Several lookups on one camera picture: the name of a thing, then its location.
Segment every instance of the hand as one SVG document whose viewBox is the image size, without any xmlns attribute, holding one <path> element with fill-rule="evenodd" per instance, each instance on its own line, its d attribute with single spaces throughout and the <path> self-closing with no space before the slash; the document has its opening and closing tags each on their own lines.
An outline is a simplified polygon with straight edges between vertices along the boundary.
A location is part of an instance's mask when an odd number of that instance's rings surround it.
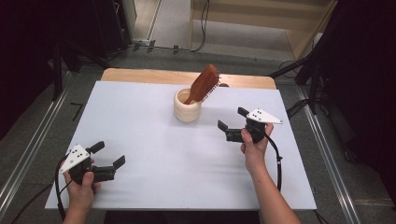
<svg viewBox="0 0 396 224">
<path fill-rule="evenodd" d="M 273 124 L 266 125 L 265 132 L 268 136 L 271 135 L 273 129 Z M 243 129 L 241 131 L 241 134 L 242 139 L 245 142 L 241 145 L 241 151 L 245 154 L 245 165 L 247 167 L 247 170 L 252 175 L 255 172 L 266 169 L 264 156 L 268 145 L 268 139 L 264 137 L 260 142 L 254 144 L 248 130 Z"/>
<path fill-rule="evenodd" d="M 64 179 L 66 183 L 69 183 L 71 181 L 71 176 L 68 172 L 64 173 Z M 69 210 L 75 209 L 79 212 L 87 213 L 88 211 L 90 211 L 93 203 L 93 179 L 94 173 L 87 172 L 82 178 L 81 185 L 72 181 L 69 186 L 67 186 L 67 191 L 69 193 Z M 95 189 L 95 191 L 98 191 L 100 187 L 100 183 L 93 184 L 93 188 Z"/>
</svg>

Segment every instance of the ceramic cup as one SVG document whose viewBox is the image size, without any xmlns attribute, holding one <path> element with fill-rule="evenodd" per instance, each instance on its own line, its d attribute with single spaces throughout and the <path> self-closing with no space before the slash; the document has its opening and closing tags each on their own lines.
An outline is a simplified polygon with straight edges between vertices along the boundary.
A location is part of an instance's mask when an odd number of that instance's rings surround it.
<svg viewBox="0 0 396 224">
<path fill-rule="evenodd" d="M 202 102 L 191 101 L 189 105 L 183 104 L 190 96 L 190 89 L 181 89 L 174 97 L 175 117 L 183 122 L 192 122 L 199 118 L 201 114 Z"/>
</svg>

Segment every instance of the gray floor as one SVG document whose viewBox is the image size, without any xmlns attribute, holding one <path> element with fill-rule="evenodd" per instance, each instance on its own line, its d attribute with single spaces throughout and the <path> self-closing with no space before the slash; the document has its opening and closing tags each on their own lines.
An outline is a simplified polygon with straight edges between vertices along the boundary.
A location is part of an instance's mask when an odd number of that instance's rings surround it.
<svg viewBox="0 0 396 224">
<path fill-rule="evenodd" d="M 163 0 L 163 6 L 165 6 L 164 3 L 169 1 L 171 0 Z M 161 20 L 161 13 L 164 13 L 164 10 L 160 11 L 158 21 Z M 157 33 L 154 32 L 153 36 L 158 39 L 161 36 L 166 36 L 160 35 L 160 33 L 157 30 Z M 251 53 L 244 55 L 241 51 L 228 53 L 227 51 L 222 51 L 221 48 L 213 52 L 211 51 L 213 50 L 212 47 L 209 41 L 204 48 L 204 51 L 207 52 L 180 52 L 176 55 L 173 55 L 172 51 L 168 50 L 154 50 L 151 53 L 146 53 L 144 49 L 135 52 L 126 51 L 109 63 L 114 67 L 120 68 L 151 68 L 195 72 L 200 72 L 206 64 L 213 63 L 221 73 L 265 76 L 274 72 L 282 62 L 290 60 L 290 52 L 284 45 L 267 46 L 268 49 L 282 50 L 278 54 L 265 52 L 263 54 L 265 57 L 251 57 Z M 102 74 L 103 69 L 98 65 L 86 63 L 80 73 L 71 75 L 72 82 L 62 107 L 51 123 L 49 131 L 35 154 L 35 158 L 10 205 L 7 207 L 3 219 L 0 218 L 1 223 L 10 223 L 25 203 L 51 181 L 55 165 L 67 150 L 78 125 L 79 117 L 76 121 L 72 121 L 72 118 L 76 115 L 77 108 L 70 105 L 70 103 L 85 104 L 88 101 L 94 82 L 99 80 Z M 292 77 L 294 73 L 290 72 L 287 76 Z M 279 77 L 276 79 L 276 85 L 281 92 L 286 108 L 291 107 L 300 100 L 297 87 L 293 84 L 292 79 Z M 52 87 L 50 86 L 37 97 L 36 101 L 0 142 L 1 188 L 6 184 L 7 179 L 29 145 L 35 129 L 45 116 L 51 103 L 51 95 Z M 324 135 L 328 139 L 336 164 L 355 203 L 361 223 L 395 223 L 396 213 L 391 210 L 394 205 L 384 190 L 377 173 L 364 164 L 354 164 L 345 160 L 342 143 L 334 131 L 331 121 L 320 110 L 318 112 Z M 314 191 L 318 211 L 330 223 L 347 223 L 305 112 L 303 110 L 299 112 L 290 120 L 290 123 L 303 158 L 308 179 Z M 49 192 L 46 191 L 35 200 L 23 213 L 19 223 L 59 223 L 61 220 L 57 211 L 44 209 L 48 195 Z M 312 211 L 296 211 L 296 213 L 303 223 L 318 223 Z M 105 211 L 92 210 L 87 223 L 102 223 L 104 216 Z"/>
<path fill-rule="evenodd" d="M 154 5 L 158 0 L 135 0 L 138 5 Z M 192 49 L 200 46 L 202 41 L 201 22 L 193 21 L 190 28 L 190 1 L 162 0 L 157 20 L 152 23 L 153 32 L 148 39 L 155 40 L 156 46 Z M 153 10 L 137 11 L 147 17 Z M 135 40 L 141 40 L 148 25 L 139 22 L 136 26 Z M 266 60 L 294 60 L 285 31 L 276 28 L 229 24 L 208 21 L 206 23 L 206 48 L 201 52 Z"/>
</svg>

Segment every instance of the white table surface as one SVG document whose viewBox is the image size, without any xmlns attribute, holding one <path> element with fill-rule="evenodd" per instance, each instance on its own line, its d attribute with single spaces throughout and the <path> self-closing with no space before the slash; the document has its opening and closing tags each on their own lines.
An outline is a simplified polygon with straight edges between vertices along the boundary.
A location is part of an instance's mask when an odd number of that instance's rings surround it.
<svg viewBox="0 0 396 224">
<path fill-rule="evenodd" d="M 115 179 L 102 182 L 93 208 L 120 210 L 256 210 L 259 204 L 240 143 L 227 142 L 218 119 L 243 128 L 238 106 L 261 108 L 284 121 L 272 138 L 282 160 L 282 194 L 292 209 L 316 209 L 279 91 L 216 88 L 192 123 L 173 115 L 174 94 L 185 85 L 98 81 L 70 143 L 106 147 L 92 154 L 95 165 L 108 166 L 125 155 Z M 265 156 L 276 182 L 276 154 Z M 61 188 L 65 185 L 60 176 Z M 62 194 L 68 205 L 67 192 Z M 57 208 L 52 189 L 46 208 Z"/>
</svg>

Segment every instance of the brush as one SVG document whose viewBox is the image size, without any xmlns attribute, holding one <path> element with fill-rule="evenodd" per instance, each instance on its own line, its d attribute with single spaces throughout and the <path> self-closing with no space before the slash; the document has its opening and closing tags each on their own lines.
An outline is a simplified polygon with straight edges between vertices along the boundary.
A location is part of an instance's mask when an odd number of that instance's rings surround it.
<svg viewBox="0 0 396 224">
<path fill-rule="evenodd" d="M 192 83 L 190 96 L 183 104 L 189 105 L 191 101 L 204 101 L 218 85 L 219 71 L 213 64 L 209 64 Z"/>
</svg>

